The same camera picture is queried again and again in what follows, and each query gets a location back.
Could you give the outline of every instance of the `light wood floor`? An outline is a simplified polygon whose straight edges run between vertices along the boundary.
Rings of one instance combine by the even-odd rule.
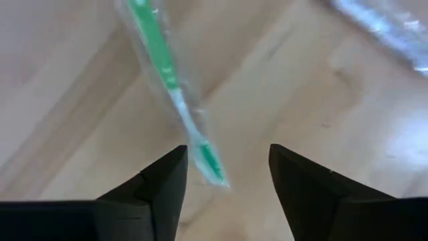
[[[30,53],[41,64],[17,56],[26,61],[14,68],[37,70],[19,83],[2,77],[0,198],[91,199],[185,136],[150,91],[109,1],[44,2],[51,18],[72,10],[58,27],[64,36],[45,35],[51,48]],[[270,143],[397,197],[428,194],[428,80],[367,34],[315,0],[166,6],[232,182],[221,191],[189,170],[179,240],[292,240]]]

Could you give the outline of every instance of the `toothbrush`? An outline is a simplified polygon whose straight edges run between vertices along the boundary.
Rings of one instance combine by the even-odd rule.
[[[190,136],[196,166],[212,184],[229,187],[214,146],[197,128],[189,112],[179,85],[172,54],[156,18],[157,10],[152,8],[150,0],[128,0],[128,7],[140,37],[145,40],[149,58]]]

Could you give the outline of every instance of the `clear plastic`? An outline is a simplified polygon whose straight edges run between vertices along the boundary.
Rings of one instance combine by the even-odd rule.
[[[190,71],[177,58],[178,44],[162,10],[162,0],[116,0],[116,8],[154,93],[168,111],[176,114],[170,116],[179,116],[185,127],[197,169],[209,183],[229,187],[216,147],[208,139],[207,118],[196,82],[190,81]]]
[[[334,8],[371,32],[382,44],[410,61],[428,78],[428,32],[414,15],[421,1],[329,0]]]

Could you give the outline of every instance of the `plastic bag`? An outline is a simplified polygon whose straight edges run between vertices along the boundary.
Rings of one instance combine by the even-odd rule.
[[[117,9],[127,28],[140,63],[156,86],[172,100],[189,136],[190,152],[197,169],[214,184],[229,187],[215,146],[207,138],[207,121],[201,101],[197,100],[194,83],[190,83],[177,65],[171,48],[167,16],[162,1],[117,0]]]
[[[405,6],[393,0],[329,2],[371,32],[382,44],[408,59],[414,70],[428,78],[428,32],[420,20],[404,10]]]

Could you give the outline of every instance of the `clear plastic bag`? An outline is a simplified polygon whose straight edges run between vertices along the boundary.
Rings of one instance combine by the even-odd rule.
[[[394,0],[329,2],[371,32],[382,44],[408,59],[414,70],[428,78],[428,32],[423,22],[410,12],[423,3],[421,0],[403,1],[401,5]]]
[[[213,185],[229,187],[214,144],[207,138],[207,120],[195,82],[176,59],[173,33],[161,0],[116,0],[133,45],[155,94],[177,112],[189,137],[189,150],[197,169]]]

